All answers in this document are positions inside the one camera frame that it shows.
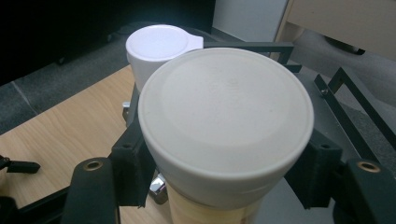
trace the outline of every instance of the wooden furniture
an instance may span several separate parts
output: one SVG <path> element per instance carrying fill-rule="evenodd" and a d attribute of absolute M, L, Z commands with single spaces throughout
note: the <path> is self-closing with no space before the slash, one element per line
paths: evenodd
<path fill-rule="evenodd" d="M 296 26 L 396 61 L 396 1 L 289 0 L 276 41 Z"/>
<path fill-rule="evenodd" d="M 33 203 L 70 184 L 77 164 L 107 157 L 125 131 L 122 102 L 131 99 L 132 69 L 119 72 L 0 136 L 3 156 L 35 161 L 37 174 L 0 173 L 0 195 L 13 197 L 18 207 Z M 172 223 L 168 203 L 150 197 L 146 208 L 121 207 L 122 223 Z"/>

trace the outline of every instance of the floor tile seam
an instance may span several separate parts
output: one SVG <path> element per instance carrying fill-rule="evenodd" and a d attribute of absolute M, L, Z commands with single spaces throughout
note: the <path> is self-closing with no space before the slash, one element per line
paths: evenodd
<path fill-rule="evenodd" d="M 23 101 L 29 106 L 29 108 L 35 113 L 35 115 L 38 115 L 38 112 L 35 111 L 35 109 L 32 107 L 32 105 L 30 104 L 29 99 L 27 98 L 27 96 L 23 93 L 23 90 L 18 86 L 18 84 L 15 81 L 11 82 L 12 85 L 14 86 L 15 90 L 18 92 L 18 94 L 21 96 L 21 98 L 23 99 Z"/>

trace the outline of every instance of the table surface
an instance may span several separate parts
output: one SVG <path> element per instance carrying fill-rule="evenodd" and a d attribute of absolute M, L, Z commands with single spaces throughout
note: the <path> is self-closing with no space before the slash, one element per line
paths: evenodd
<path fill-rule="evenodd" d="M 35 161 L 37 174 L 0 173 L 0 195 L 19 208 L 70 184 L 76 165 L 107 157 L 125 131 L 122 102 L 131 99 L 134 78 L 127 66 L 13 130 L 0 135 L 1 155 Z M 168 203 L 150 197 L 146 208 L 121 207 L 122 223 L 172 223 Z"/>

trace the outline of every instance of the cylindrical container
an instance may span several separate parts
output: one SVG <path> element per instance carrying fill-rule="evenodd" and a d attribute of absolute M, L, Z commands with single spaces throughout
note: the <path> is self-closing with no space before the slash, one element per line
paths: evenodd
<path fill-rule="evenodd" d="M 217 223 L 204 218 L 207 209 L 254 207 L 296 162 L 314 123 L 294 74 L 241 49 L 200 49 L 166 63 L 142 90 L 138 114 L 171 186 L 172 216 L 190 212 L 173 209 L 175 195 L 205 208 L 198 219 L 207 222 L 188 223 Z"/>
<path fill-rule="evenodd" d="M 126 41 L 127 58 L 139 92 L 161 65 L 193 49 L 204 39 L 170 25 L 152 25 L 133 32 Z"/>

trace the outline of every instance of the round lid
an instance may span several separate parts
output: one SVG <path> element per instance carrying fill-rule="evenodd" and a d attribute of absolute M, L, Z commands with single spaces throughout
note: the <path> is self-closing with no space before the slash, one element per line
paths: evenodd
<path fill-rule="evenodd" d="M 176 26 L 152 25 L 133 32 L 126 42 L 126 48 L 131 55 L 143 61 L 168 61 L 199 48 L 202 38 L 192 36 Z"/>
<path fill-rule="evenodd" d="M 300 81 L 241 49 L 201 49 L 166 63 L 143 88 L 138 113 L 150 150 L 215 178 L 283 168 L 301 154 L 314 123 Z"/>

